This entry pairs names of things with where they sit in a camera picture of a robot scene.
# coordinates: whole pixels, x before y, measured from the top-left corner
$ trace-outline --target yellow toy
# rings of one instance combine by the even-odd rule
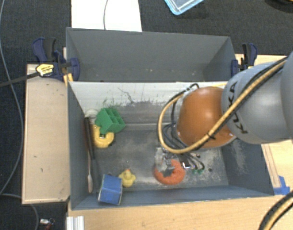
[[[123,171],[118,177],[122,179],[123,187],[131,187],[136,180],[136,176],[131,173],[130,169]]]
[[[99,126],[93,125],[93,142],[97,148],[105,149],[114,140],[114,133],[107,132],[105,136],[101,136],[99,129],[100,129]]]

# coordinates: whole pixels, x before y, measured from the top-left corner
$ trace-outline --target blue block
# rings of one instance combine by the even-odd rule
[[[123,187],[121,178],[104,174],[98,201],[119,205],[121,202],[122,191]]]

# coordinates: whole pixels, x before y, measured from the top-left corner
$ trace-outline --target gray bin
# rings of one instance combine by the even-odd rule
[[[163,105],[192,82],[227,81],[234,59],[230,38],[67,28],[66,47],[67,58],[78,57],[81,65],[79,82],[68,87],[73,210],[274,195],[261,146],[239,140],[199,150],[206,170],[201,175],[187,173],[179,185],[162,185],[152,176]],[[84,113],[111,106],[127,126],[109,148],[95,150],[94,191],[89,194]],[[137,180],[124,188],[120,206],[99,203],[103,174],[118,176],[127,168]]]

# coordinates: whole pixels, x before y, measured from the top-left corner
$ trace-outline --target dark floor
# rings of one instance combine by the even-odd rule
[[[163,0],[139,0],[142,29],[154,32],[227,35],[236,53],[243,42],[254,43],[259,54],[289,54],[293,50],[293,4],[276,0],[206,0],[180,16],[173,15]],[[25,65],[34,61],[31,43],[43,37],[57,38],[65,46],[65,27],[70,26],[70,0],[6,0],[1,41],[11,78],[25,74]],[[0,57],[0,81],[6,81]],[[23,108],[24,83],[15,84]],[[6,182],[20,146],[20,123],[11,89],[0,89],[0,189]],[[6,193],[21,193],[21,167]],[[65,228],[66,206],[36,206],[40,218],[56,219],[54,229]],[[0,229],[33,229],[35,218],[19,200],[0,199]]]

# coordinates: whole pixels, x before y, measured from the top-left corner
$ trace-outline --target yellow tag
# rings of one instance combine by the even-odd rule
[[[41,64],[36,67],[36,71],[41,77],[50,77],[54,74],[54,65],[52,64]]]

